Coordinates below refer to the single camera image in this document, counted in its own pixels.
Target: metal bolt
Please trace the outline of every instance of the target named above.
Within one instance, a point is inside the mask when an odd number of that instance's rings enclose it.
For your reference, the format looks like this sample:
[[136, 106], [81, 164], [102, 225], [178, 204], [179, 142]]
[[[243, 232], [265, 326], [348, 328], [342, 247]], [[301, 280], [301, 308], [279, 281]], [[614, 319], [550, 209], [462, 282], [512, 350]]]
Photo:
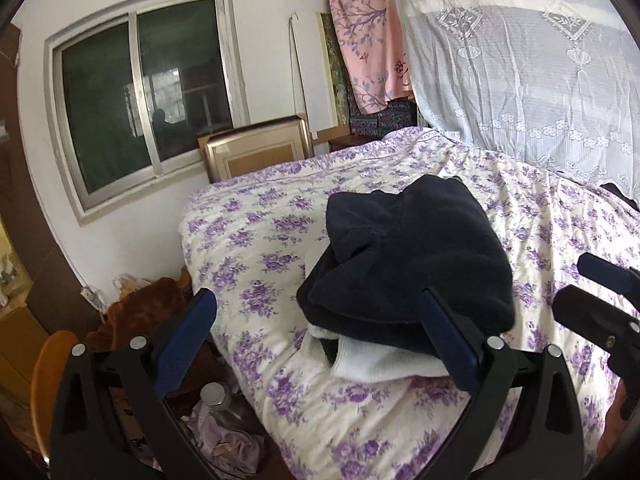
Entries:
[[489, 345], [489, 348], [493, 348], [494, 350], [502, 350], [504, 348], [504, 341], [497, 335], [492, 335], [487, 338], [486, 343]]
[[84, 346], [82, 343], [78, 343], [77, 345], [74, 345], [74, 347], [71, 349], [71, 355], [79, 357], [82, 354], [84, 354], [85, 350], [86, 350], [86, 346]]
[[137, 335], [131, 341], [129, 341], [129, 346], [134, 350], [141, 350], [146, 346], [146, 337], [143, 335]]
[[549, 352], [549, 354], [552, 357], [560, 357], [562, 355], [562, 350], [559, 349], [556, 345], [549, 345], [548, 347], [546, 347], [546, 351]]

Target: orange chair back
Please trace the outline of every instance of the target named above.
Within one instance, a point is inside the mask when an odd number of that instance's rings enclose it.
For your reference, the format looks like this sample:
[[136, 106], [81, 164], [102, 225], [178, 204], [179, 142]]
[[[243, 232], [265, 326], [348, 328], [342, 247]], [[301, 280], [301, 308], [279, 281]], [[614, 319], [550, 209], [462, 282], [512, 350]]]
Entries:
[[49, 461], [51, 427], [58, 398], [58, 388], [72, 347], [78, 343], [75, 334], [61, 330], [45, 341], [33, 369], [31, 381], [31, 420], [40, 452]]

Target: pink fabric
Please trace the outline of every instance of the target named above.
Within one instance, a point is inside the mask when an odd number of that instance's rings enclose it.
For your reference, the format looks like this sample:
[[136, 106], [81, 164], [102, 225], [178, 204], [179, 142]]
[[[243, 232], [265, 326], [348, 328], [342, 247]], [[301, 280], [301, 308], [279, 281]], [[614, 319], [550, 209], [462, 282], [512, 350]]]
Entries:
[[384, 110], [412, 98], [409, 69], [394, 0], [329, 0], [338, 43], [360, 111]]

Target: window pane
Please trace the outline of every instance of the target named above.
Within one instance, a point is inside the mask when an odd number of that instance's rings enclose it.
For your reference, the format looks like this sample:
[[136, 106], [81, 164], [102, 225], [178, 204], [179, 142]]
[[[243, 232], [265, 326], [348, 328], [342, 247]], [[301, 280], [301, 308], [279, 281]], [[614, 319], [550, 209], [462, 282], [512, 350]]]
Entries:
[[196, 149], [198, 136], [232, 127], [214, 0], [140, 14], [138, 35], [161, 160]]
[[66, 114], [87, 191], [149, 166], [127, 23], [63, 50], [62, 73]]

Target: floral bedsheet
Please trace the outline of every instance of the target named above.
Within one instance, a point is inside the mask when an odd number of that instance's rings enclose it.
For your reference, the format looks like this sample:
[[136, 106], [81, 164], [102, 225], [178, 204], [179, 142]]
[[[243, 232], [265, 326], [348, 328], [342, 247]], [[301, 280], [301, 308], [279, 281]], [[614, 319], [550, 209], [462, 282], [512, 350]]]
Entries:
[[[585, 251], [640, 264], [640, 215], [599, 188], [579, 186], [434, 130], [406, 128], [378, 142], [282, 164], [190, 197], [180, 236], [194, 290], [218, 298], [212, 334], [292, 473], [302, 479], [412, 479], [430, 460], [468, 396], [448, 378], [358, 384], [332, 378], [301, 346], [295, 300], [304, 255], [326, 238], [324, 212], [342, 190], [399, 192], [422, 174], [458, 175], [484, 206], [513, 267], [513, 348], [560, 346], [578, 395], [586, 466], [604, 428], [617, 377], [606, 354], [553, 320], [567, 284], [632, 313], [622, 298], [578, 275]], [[509, 396], [478, 466], [490, 462], [517, 402]]]

